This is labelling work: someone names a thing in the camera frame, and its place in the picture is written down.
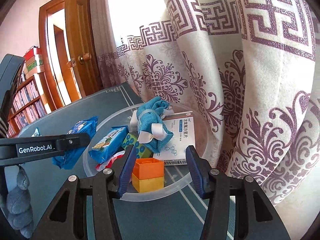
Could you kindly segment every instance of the green box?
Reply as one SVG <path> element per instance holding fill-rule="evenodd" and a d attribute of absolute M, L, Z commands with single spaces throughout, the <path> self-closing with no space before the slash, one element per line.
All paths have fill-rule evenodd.
<path fill-rule="evenodd" d="M 136 147 L 137 159 L 150 158 L 150 156 L 152 155 L 152 152 L 150 151 L 150 149 L 145 147 L 143 144 L 139 143 L 137 137 L 135 137 L 131 133 L 128 133 L 127 136 L 125 137 L 122 143 L 122 148 L 126 149 L 127 146 L 129 145 L 134 145 Z"/>

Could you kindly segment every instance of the orange block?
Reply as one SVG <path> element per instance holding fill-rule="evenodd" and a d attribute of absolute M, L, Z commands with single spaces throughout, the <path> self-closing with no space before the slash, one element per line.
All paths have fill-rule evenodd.
<path fill-rule="evenodd" d="M 164 177 L 164 162 L 154 158 L 136 159 L 132 173 L 140 180 Z"/>

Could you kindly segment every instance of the door frame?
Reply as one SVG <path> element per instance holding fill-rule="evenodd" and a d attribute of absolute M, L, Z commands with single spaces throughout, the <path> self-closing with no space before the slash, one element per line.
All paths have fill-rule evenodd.
<path fill-rule="evenodd" d="M 63 107 L 60 94 L 58 92 L 57 83 L 54 74 L 52 73 L 50 62 L 51 56 L 48 53 L 49 39 L 48 39 L 48 17 L 55 12 L 58 12 L 64 8 L 65 0 L 51 0 L 40 7 L 39 9 L 39 44 L 42 52 L 42 59 L 44 65 L 44 75 L 49 90 L 48 95 L 51 94 L 53 109 Z"/>

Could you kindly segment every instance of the silver bolt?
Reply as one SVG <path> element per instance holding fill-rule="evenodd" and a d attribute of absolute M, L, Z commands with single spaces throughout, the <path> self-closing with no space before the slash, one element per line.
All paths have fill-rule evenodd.
<path fill-rule="evenodd" d="M 253 177 L 251 177 L 251 176 L 246 176 L 246 177 L 245 177 L 245 180 L 246 180 L 247 182 L 253 182 L 253 181 L 254 181 Z"/>
<path fill-rule="evenodd" d="M 211 173 L 212 175 L 218 175 L 218 174 L 219 174 L 219 170 L 217 170 L 217 169 L 212 169 L 212 170 L 210 171 L 210 173 Z"/>
<path fill-rule="evenodd" d="M 71 182 L 75 181 L 76 179 L 77 179 L 77 176 L 76 176 L 76 175 L 71 175 L 71 176 L 69 176 L 69 178 L 68 178 L 68 180 L 71 181 Z"/>
<path fill-rule="evenodd" d="M 106 175 L 110 174 L 111 172 L 112 172 L 112 169 L 109 169 L 109 168 L 103 170 L 103 173 Z"/>

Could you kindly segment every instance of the white curtain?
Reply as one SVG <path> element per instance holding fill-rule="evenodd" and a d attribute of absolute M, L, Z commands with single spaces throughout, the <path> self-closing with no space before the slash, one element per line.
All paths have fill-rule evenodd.
<path fill-rule="evenodd" d="M 276 205 L 316 164 L 316 18 L 304 0 L 90 5 L 100 71 L 144 101 L 159 95 L 197 109 L 212 129 L 212 167 L 253 176 Z"/>

